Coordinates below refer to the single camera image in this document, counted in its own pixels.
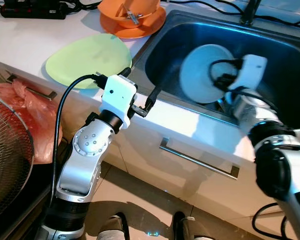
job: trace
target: kitchen counter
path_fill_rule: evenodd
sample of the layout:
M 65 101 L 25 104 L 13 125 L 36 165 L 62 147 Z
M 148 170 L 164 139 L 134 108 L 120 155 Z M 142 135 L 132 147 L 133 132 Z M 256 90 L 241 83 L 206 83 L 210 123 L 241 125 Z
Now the kitchen counter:
M 238 16 L 222 15 L 206 7 L 193 8 L 166 3 L 163 5 L 167 13 L 177 8 L 227 21 L 239 21 Z M 39 85 L 64 92 L 66 87 L 46 73 L 45 63 L 51 55 L 73 41 L 104 33 L 99 17 L 98 10 L 82 10 L 68 15 L 65 20 L 15 19 L 3 18 L 0 15 L 0 66 Z M 300 37 L 300 29 L 282 24 L 256 20 L 254 26 Z M 148 38 L 124 39 L 123 42 L 134 57 Z M 96 101 L 101 101 L 102 90 L 80 89 L 74 90 L 72 94 L 93 105 Z M 145 99 L 145 96 L 138 94 L 137 103 L 142 105 Z M 249 139 L 242 135 L 236 126 L 160 100 L 146 118 L 135 116 L 132 124 L 133 122 L 168 129 L 171 133 L 188 138 L 190 142 L 200 142 L 206 151 L 234 163 L 254 160 L 254 151 Z

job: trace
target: sink basin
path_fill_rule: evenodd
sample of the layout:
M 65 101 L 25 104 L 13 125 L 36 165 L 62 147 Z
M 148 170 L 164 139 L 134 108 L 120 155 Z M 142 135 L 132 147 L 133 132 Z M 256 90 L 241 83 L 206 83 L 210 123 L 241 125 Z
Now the sink basin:
M 267 58 L 257 91 L 277 106 L 281 121 L 300 129 L 300 38 L 297 37 L 173 10 L 163 28 L 134 58 L 129 79 L 137 83 L 138 92 L 148 95 L 155 86 L 161 86 L 159 99 L 237 124 L 222 99 L 198 104 L 188 99 L 180 87 L 183 60 L 193 49 L 205 44 L 221 45 L 235 58 L 247 54 Z

